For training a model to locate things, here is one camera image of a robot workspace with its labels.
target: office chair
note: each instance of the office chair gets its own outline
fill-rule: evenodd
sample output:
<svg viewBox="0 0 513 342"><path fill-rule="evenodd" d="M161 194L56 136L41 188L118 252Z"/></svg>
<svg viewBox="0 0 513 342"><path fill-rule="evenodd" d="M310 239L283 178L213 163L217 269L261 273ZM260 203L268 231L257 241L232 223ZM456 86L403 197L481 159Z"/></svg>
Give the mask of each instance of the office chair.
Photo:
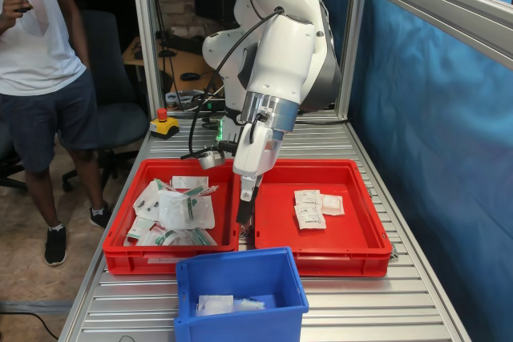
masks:
<svg viewBox="0 0 513 342"><path fill-rule="evenodd" d="M13 141L7 124L0 120L0 186L18 188L26 191L26 184L9 178L23 171L20 158L14 151Z"/></svg>
<svg viewBox="0 0 513 342"><path fill-rule="evenodd" d="M148 131L149 118L125 71L115 16L102 11L83 11L82 17L98 103L100 147L95 150L99 167L103 169L103 190L110 176L118 177L118 169L131 169L129 160L138 153L115 153L114 149L142 139ZM71 191L69 179L75 176L76 170L63 175L64 191Z"/></svg>

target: blue curtain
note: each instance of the blue curtain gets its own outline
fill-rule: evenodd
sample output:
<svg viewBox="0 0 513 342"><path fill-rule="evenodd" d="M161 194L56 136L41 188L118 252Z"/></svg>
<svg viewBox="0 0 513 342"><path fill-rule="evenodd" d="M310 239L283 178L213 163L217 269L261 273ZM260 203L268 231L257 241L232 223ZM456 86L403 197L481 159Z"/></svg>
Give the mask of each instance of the blue curtain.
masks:
<svg viewBox="0 0 513 342"><path fill-rule="evenodd" d="M471 338L513 341L513 72L366 0L350 106Z"/></svg>
<svg viewBox="0 0 513 342"><path fill-rule="evenodd" d="M333 33L335 53L338 61L341 60L342 43L344 41L345 20L349 0L322 0L329 11L329 25Z"/></svg>

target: blue crate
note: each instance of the blue crate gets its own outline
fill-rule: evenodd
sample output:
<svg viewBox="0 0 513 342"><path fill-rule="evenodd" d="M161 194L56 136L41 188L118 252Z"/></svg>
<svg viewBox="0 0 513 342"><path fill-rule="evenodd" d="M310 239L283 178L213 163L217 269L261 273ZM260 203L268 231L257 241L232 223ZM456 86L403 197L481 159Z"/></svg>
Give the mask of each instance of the blue crate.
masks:
<svg viewBox="0 0 513 342"><path fill-rule="evenodd" d="M201 255L176 265L177 342L298 342L308 312L289 247ZM265 310L196 316L199 296L265 302Z"/></svg>

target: wooden desk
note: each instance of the wooden desk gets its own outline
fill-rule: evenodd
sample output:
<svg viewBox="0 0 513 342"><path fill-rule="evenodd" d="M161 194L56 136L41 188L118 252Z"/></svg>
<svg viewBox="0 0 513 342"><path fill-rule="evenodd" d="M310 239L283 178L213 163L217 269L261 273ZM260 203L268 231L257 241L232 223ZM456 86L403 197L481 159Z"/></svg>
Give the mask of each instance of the wooden desk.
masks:
<svg viewBox="0 0 513 342"><path fill-rule="evenodd" d="M130 46L123 52L123 63L125 65L132 66L144 66L144 60L136 59L134 56L135 53L135 45L140 43L140 38L135 38ZM160 40L156 39L156 48L157 54L162 50L160 46ZM184 82L180 79L180 75L185 72L196 72L197 74L203 74L204 72L214 71L203 59L203 56L191 54L190 52L180 51L172 49L176 52L176 56L172 57L171 60L173 62L173 68L175 69L176 76L176 86L178 87L178 91L191 91L191 90L199 90L202 91L207 88L208 82L212 77L213 73L203 75L199 80L192 80L189 82ZM166 59L166 72L172 76L171 67L169 66L169 60ZM164 70L163 59L158 58L159 60L159 68L160 70ZM223 80L220 77L216 79L216 85L222 86Z"/></svg>

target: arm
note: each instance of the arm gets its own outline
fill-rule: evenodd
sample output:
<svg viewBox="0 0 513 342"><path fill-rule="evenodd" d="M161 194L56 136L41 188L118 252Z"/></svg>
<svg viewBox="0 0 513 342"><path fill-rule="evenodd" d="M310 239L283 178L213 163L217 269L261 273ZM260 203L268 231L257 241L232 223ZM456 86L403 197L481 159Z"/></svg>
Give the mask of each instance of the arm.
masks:
<svg viewBox="0 0 513 342"><path fill-rule="evenodd" d="M64 20L66 21L67 31L70 35L70 41L77 56L82 63L89 68L89 51L87 50L86 31L83 28L82 16L75 0L57 0Z"/></svg>
<svg viewBox="0 0 513 342"><path fill-rule="evenodd" d="M16 12L20 8L32 8L27 0L3 0L2 13L0 14L0 36L4 32L14 27L16 19L23 16L22 13Z"/></svg>

